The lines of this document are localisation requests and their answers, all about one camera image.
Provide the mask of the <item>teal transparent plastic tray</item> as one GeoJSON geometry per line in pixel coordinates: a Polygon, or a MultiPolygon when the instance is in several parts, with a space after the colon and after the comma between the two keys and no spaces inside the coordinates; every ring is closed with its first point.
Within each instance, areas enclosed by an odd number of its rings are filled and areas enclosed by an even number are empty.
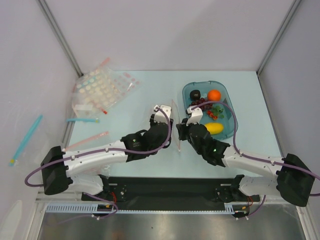
{"type": "Polygon", "coordinates": [[[219,124],[223,126],[223,130],[213,135],[213,138],[219,141],[231,138],[234,136],[234,131],[238,128],[235,126],[232,115],[233,105],[226,87],[217,81],[201,81],[191,82],[185,85],[182,89],[182,99],[184,108],[198,105],[208,100],[208,93],[214,91],[219,103],[209,103],[201,106],[203,117],[200,123],[219,124]]]}

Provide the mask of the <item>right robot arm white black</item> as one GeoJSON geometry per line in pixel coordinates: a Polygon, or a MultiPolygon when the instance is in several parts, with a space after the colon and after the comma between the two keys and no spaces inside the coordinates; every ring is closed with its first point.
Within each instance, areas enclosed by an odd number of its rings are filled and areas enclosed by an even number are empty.
{"type": "Polygon", "coordinates": [[[231,196],[242,201],[250,195],[279,196],[288,203],[305,207],[311,196],[315,177],[303,161],[294,154],[286,157],[249,156],[233,145],[213,139],[203,124],[178,123],[178,138],[188,141],[195,152],[213,166],[237,168],[256,177],[236,176],[230,188],[231,196]]]}

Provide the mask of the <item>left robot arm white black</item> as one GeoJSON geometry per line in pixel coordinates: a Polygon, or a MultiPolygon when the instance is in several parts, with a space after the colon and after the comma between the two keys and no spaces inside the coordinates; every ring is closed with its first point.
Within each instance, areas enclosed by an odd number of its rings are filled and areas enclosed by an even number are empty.
{"type": "Polygon", "coordinates": [[[110,187],[104,184],[101,170],[106,165],[143,160],[171,144],[173,119],[158,111],[150,117],[150,128],[130,133],[104,146],[75,151],[52,147],[41,162],[45,195],[57,195],[68,189],[105,200],[110,187]]]}

